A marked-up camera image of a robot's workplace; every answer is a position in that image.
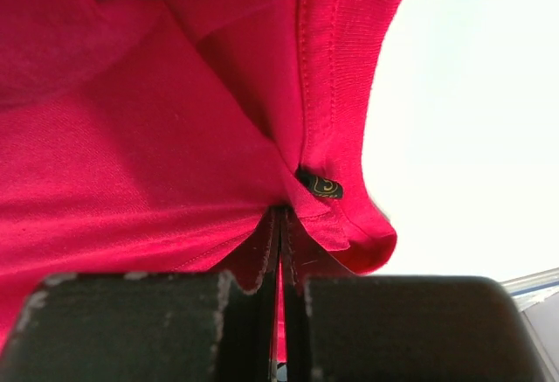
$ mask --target red cloth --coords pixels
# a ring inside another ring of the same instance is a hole
[[[0,345],[46,275],[205,270],[270,205],[352,270],[384,264],[361,149],[399,2],[0,0]]]

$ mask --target red garment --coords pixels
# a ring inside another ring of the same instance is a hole
[[[384,264],[361,149],[399,2],[0,0],[0,345],[47,274],[205,270],[270,205]]]

